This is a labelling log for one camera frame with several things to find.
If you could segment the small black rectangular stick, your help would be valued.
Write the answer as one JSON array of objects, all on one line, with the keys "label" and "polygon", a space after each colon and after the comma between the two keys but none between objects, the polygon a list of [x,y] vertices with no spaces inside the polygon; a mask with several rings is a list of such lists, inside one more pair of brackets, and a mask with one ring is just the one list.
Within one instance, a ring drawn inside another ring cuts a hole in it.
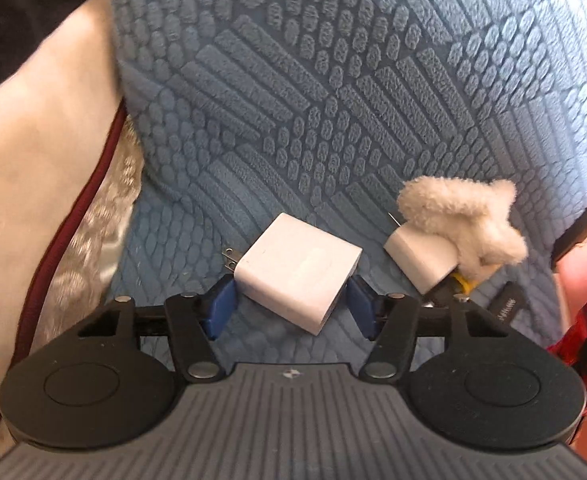
[{"label": "small black rectangular stick", "polygon": [[523,288],[515,282],[507,282],[489,303],[487,310],[501,322],[510,324],[527,305],[528,299]]}]

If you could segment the small white charger cube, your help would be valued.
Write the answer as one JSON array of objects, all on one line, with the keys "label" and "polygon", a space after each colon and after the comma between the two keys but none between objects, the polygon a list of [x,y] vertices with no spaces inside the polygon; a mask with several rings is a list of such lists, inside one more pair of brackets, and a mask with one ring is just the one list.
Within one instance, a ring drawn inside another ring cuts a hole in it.
[{"label": "small white charger cube", "polygon": [[445,238],[415,228],[412,224],[397,223],[383,249],[420,295],[442,282],[458,265],[456,247]]}]

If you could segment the white fluffy plush toy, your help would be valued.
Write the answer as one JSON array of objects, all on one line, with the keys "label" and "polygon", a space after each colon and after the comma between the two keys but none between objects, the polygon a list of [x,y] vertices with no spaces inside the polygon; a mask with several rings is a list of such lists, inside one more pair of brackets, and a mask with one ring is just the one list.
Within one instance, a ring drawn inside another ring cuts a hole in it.
[{"label": "white fluffy plush toy", "polygon": [[525,238],[509,221],[516,197],[510,180],[423,176],[405,183],[397,209],[415,228],[451,242],[458,272],[469,282],[482,283],[502,266],[528,258]]}]

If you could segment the striped cream red blanket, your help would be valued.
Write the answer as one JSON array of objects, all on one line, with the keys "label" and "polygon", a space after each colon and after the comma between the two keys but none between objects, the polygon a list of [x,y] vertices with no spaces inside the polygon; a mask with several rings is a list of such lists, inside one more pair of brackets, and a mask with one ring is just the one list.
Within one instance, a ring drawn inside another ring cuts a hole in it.
[{"label": "striped cream red blanket", "polygon": [[110,0],[0,0],[0,385],[100,303],[143,165]]}]

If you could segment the blue textured sofa cover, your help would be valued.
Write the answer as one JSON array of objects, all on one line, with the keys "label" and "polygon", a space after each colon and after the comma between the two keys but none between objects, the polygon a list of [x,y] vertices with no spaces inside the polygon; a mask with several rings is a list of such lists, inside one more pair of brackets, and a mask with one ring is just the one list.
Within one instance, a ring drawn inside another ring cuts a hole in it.
[{"label": "blue textured sofa cover", "polygon": [[111,0],[142,192],[111,290],[137,304],[204,292],[225,248],[277,214],[361,247],[381,292],[411,283],[383,250],[404,182],[517,188],[528,242],[514,326],[563,334],[555,241],[587,208],[587,0]]}]

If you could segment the yellow handled screwdriver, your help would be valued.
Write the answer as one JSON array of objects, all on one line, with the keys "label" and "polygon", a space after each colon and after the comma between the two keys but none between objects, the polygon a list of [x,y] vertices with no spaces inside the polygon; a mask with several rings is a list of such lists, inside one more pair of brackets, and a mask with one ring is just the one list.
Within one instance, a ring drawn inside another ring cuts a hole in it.
[{"label": "yellow handled screwdriver", "polygon": [[471,293],[479,285],[476,281],[468,281],[461,273],[453,271],[437,285],[423,295],[427,304],[438,308],[447,308],[451,304],[466,304]]}]

